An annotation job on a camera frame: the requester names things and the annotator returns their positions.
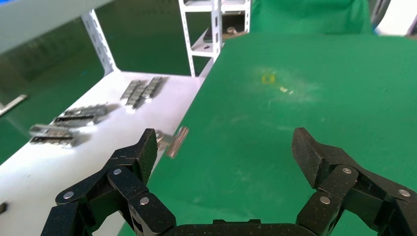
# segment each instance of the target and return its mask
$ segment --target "white panel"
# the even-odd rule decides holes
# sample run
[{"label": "white panel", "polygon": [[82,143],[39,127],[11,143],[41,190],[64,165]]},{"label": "white panel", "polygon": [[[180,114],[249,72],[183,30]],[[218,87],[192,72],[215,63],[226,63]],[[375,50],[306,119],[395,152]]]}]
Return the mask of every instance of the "white panel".
[{"label": "white panel", "polygon": [[112,0],[15,0],[0,5],[0,54]]},{"label": "white panel", "polygon": [[377,32],[387,35],[406,35],[417,16],[417,0],[392,0]]},{"label": "white panel", "polygon": [[[190,0],[185,3],[187,12],[211,12],[212,0]],[[245,0],[223,0],[222,11],[244,11]]]},{"label": "white panel", "polygon": [[[119,105],[130,81],[168,77],[158,95],[135,112]],[[112,111],[83,134],[88,138],[72,149],[48,145],[24,145],[0,165],[0,202],[9,202],[0,217],[0,235],[41,234],[55,197],[64,189],[101,170],[112,153],[137,143],[146,128],[173,135],[187,112],[203,78],[136,72],[113,72],[103,78],[70,108],[108,103]],[[122,220],[103,225],[101,236],[114,236]]]}]

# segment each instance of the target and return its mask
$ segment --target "perforated metal rack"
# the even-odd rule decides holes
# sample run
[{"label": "perforated metal rack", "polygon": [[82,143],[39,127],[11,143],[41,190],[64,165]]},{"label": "perforated metal rack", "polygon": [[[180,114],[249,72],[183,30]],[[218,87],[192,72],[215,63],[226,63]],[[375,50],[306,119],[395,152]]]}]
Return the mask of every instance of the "perforated metal rack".
[{"label": "perforated metal rack", "polygon": [[[187,48],[188,62],[191,76],[195,77],[193,56],[213,58],[216,61],[220,54],[222,42],[222,14],[231,11],[242,11],[245,14],[245,32],[250,30],[251,0],[179,0],[182,27],[184,30],[185,45]],[[212,43],[204,42],[203,38],[207,30],[191,46],[188,33],[187,12],[211,12]]]}]

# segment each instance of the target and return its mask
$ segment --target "metal part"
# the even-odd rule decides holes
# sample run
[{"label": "metal part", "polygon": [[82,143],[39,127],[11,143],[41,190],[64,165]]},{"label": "metal part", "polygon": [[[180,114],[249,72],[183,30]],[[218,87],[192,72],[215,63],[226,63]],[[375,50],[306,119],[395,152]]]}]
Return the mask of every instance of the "metal part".
[{"label": "metal part", "polygon": [[330,204],[330,199],[328,197],[320,197],[320,202]]},{"label": "metal part", "polygon": [[174,137],[162,133],[160,130],[155,130],[156,142],[158,143],[158,150],[164,150],[174,141]]},{"label": "metal part", "polygon": [[77,143],[77,139],[70,135],[70,134],[57,134],[57,135],[50,135],[47,137],[42,136],[35,136],[29,140],[29,144],[31,145],[43,145],[43,144],[51,144],[55,146],[59,146],[61,148],[73,148]]},{"label": "metal part", "polygon": [[126,101],[125,106],[130,109],[137,109],[143,100],[148,101],[155,96],[156,91],[162,83],[162,77],[153,77],[148,85],[145,82],[139,81],[137,83],[131,83],[127,90],[126,94],[123,94],[122,97],[125,99],[128,96],[128,93],[131,95]]},{"label": "metal part", "polygon": [[126,105],[128,99],[132,96],[133,92],[137,89],[137,87],[144,82],[141,80],[132,80],[129,85],[127,86],[126,90],[123,92],[123,94],[120,97],[120,102],[122,105]]},{"label": "metal part", "polygon": [[400,189],[398,192],[400,192],[401,195],[403,195],[405,197],[411,196],[411,193],[409,191],[407,191],[407,190],[404,190],[404,189]]},{"label": "metal part", "polygon": [[4,113],[8,112],[10,109],[15,107],[17,104],[25,100],[28,96],[27,95],[20,95],[16,97],[13,101],[9,102],[7,105],[3,105],[0,103],[0,116],[2,116]]},{"label": "metal part", "polygon": [[142,199],[140,200],[140,203],[141,203],[141,205],[146,205],[146,204],[148,204],[148,203],[149,203],[149,198],[147,198],[147,197],[142,198]]},{"label": "metal part", "polygon": [[185,137],[187,137],[188,128],[183,126],[179,129],[178,133],[175,136],[170,136],[162,133],[161,131],[156,131],[156,141],[158,143],[158,150],[163,150],[168,148],[166,154],[170,158],[175,158],[179,148],[184,142]]},{"label": "metal part", "polygon": [[153,77],[146,87],[145,91],[142,93],[143,99],[151,99],[155,96],[156,91],[162,83],[162,77]]},{"label": "metal part", "polygon": [[343,172],[347,173],[347,174],[351,174],[352,171],[349,168],[343,168]]},{"label": "metal part", "polygon": [[245,32],[250,32],[251,0],[245,0]]},{"label": "metal part", "polygon": [[70,115],[57,117],[52,121],[52,125],[64,127],[84,127],[97,123],[97,117],[94,115]]},{"label": "metal part", "polygon": [[136,109],[139,106],[139,103],[142,100],[142,93],[146,89],[145,83],[140,83],[136,90],[133,91],[132,95],[128,98],[126,102],[126,107],[130,109]]},{"label": "metal part", "polygon": [[121,173],[121,169],[115,169],[115,171],[113,171],[113,174],[118,175]]},{"label": "metal part", "polygon": [[188,34],[188,24],[187,24],[187,16],[185,14],[184,0],[179,0],[179,9],[181,12],[182,29],[184,31],[185,47],[187,49],[187,55],[188,55],[188,64],[190,65],[190,74],[192,77],[195,77],[196,74],[195,74],[195,69],[194,69],[193,55],[191,51],[190,36]]},{"label": "metal part", "polygon": [[104,37],[103,30],[101,29],[97,15],[94,9],[81,15],[84,26],[89,33],[91,42],[97,52],[100,63],[104,69],[104,76],[110,74],[113,71],[119,70],[116,67],[115,60],[112,53],[110,52],[109,45],[107,44],[106,38]]},{"label": "metal part", "polygon": [[213,37],[213,61],[216,62],[222,47],[222,12],[221,0],[212,0],[211,35]]},{"label": "metal part", "polygon": [[64,199],[69,199],[72,196],[74,196],[74,192],[69,191],[69,192],[66,192],[63,197]]},{"label": "metal part", "polygon": [[36,124],[29,129],[29,134],[32,137],[49,137],[49,136],[72,136],[69,128],[58,127],[54,125]]},{"label": "metal part", "polygon": [[66,110],[64,116],[104,116],[107,114],[107,107],[105,104],[98,104],[87,107],[78,107]]}]

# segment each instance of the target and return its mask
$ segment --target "green background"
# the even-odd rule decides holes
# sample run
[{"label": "green background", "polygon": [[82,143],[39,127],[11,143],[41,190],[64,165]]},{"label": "green background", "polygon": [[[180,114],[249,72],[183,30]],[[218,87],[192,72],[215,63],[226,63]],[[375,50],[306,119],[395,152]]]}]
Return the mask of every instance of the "green background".
[{"label": "green background", "polygon": [[[253,1],[251,34],[227,42],[182,122],[190,132],[180,153],[163,158],[150,179],[178,224],[294,223],[314,192],[291,156],[298,126],[363,167],[417,189],[410,63],[416,44],[368,35],[368,11],[362,0]],[[97,15],[120,69],[189,73],[176,0],[118,0]],[[188,17],[194,41],[209,15]],[[195,60],[197,71],[206,60]],[[103,70],[75,19],[2,55],[0,75],[2,103],[29,95],[0,117],[3,162],[27,142],[31,125],[49,123]],[[375,234],[346,212],[333,235],[353,233]],[[133,232],[125,225],[120,235]]]},{"label": "green background", "polygon": [[[227,42],[181,123],[189,133],[177,157],[160,161],[149,189],[178,224],[295,223],[314,192],[291,153],[294,129],[305,127],[416,190],[416,50],[410,39],[372,35]],[[332,235],[351,234],[376,235],[346,212]]]}]

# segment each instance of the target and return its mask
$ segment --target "metal bracket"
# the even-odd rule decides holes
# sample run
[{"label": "metal bracket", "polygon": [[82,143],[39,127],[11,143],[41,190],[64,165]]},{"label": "metal bracket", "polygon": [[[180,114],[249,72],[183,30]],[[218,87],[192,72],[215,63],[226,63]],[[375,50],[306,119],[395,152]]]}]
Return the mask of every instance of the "metal bracket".
[{"label": "metal bracket", "polygon": [[76,144],[76,137],[66,127],[57,127],[54,125],[36,124],[29,130],[33,138],[30,144],[52,144],[62,148],[72,148]]},{"label": "metal bracket", "polygon": [[113,71],[119,70],[116,67],[115,60],[110,52],[109,45],[104,37],[103,30],[98,22],[97,15],[94,9],[81,15],[84,26],[90,36],[91,42],[97,52],[100,63],[104,68],[104,76],[110,74]]},{"label": "metal bracket", "polygon": [[141,80],[132,80],[120,97],[121,104],[126,106],[133,92],[136,91],[136,89],[142,84],[143,84],[143,81]]},{"label": "metal bracket", "polygon": [[213,0],[211,9],[211,35],[213,37],[213,60],[216,62],[222,46],[221,0]]},{"label": "metal bracket", "polygon": [[94,116],[104,116],[107,114],[107,107],[105,104],[87,106],[87,107],[77,107],[74,109],[66,110],[64,112],[65,116],[75,116],[75,115],[94,115]]},{"label": "metal bracket", "polygon": [[98,123],[98,116],[107,114],[106,105],[94,105],[67,110],[52,122],[55,126],[83,127]]},{"label": "metal bracket", "polygon": [[72,148],[76,144],[76,139],[72,135],[53,135],[48,137],[36,136],[33,137],[30,141],[30,144],[39,145],[39,144],[52,144],[60,146],[62,148]]},{"label": "metal bracket", "polygon": [[9,102],[7,105],[3,105],[0,103],[0,116],[4,113],[8,112],[10,109],[15,107],[17,104],[25,100],[28,96],[27,95],[20,95],[16,97],[13,101]]},{"label": "metal bracket", "polygon": [[48,137],[53,135],[71,134],[69,128],[54,125],[36,124],[29,129],[29,134],[33,137]]},{"label": "metal bracket", "polygon": [[156,130],[156,142],[158,143],[158,150],[166,151],[166,155],[170,158],[175,158],[179,148],[184,142],[185,137],[187,137],[188,128],[183,126],[179,129],[178,133],[175,136],[170,136],[162,133],[160,130]]}]

